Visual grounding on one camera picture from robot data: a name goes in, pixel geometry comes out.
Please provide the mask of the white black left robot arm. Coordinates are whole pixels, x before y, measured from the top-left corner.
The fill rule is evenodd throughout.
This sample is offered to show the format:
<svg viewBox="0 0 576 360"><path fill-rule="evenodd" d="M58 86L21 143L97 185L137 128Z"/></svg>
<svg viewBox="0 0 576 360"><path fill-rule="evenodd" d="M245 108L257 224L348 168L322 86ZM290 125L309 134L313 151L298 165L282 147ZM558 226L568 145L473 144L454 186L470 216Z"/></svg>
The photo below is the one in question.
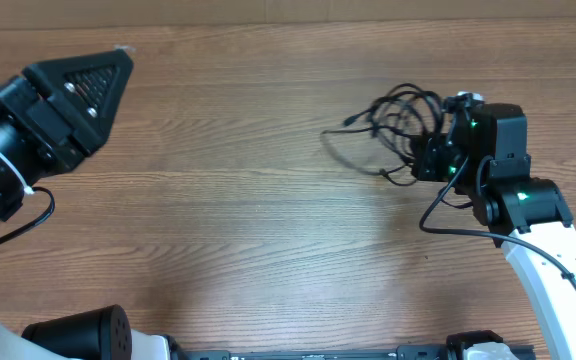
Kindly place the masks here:
<svg viewBox="0 0 576 360"><path fill-rule="evenodd" d="M74 171L109 139L133 69L121 50L42 61L0 87L0 221ZM119 305L38 322L20 335L0 322L0 359L181 359L166 335L132 329Z"/></svg>

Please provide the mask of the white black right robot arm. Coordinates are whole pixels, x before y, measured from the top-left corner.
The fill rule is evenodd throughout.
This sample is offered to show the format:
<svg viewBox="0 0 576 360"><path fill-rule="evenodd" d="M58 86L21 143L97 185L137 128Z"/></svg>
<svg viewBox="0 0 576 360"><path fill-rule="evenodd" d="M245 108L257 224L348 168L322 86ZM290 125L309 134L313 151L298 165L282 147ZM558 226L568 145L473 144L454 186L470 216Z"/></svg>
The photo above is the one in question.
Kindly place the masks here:
<svg viewBox="0 0 576 360"><path fill-rule="evenodd" d="M518 105L463 94L447 132L412 137L412 174L470 199L485 237L503 251L526 292L550 355L576 359L576 229L559 187L531 175L527 118Z"/></svg>

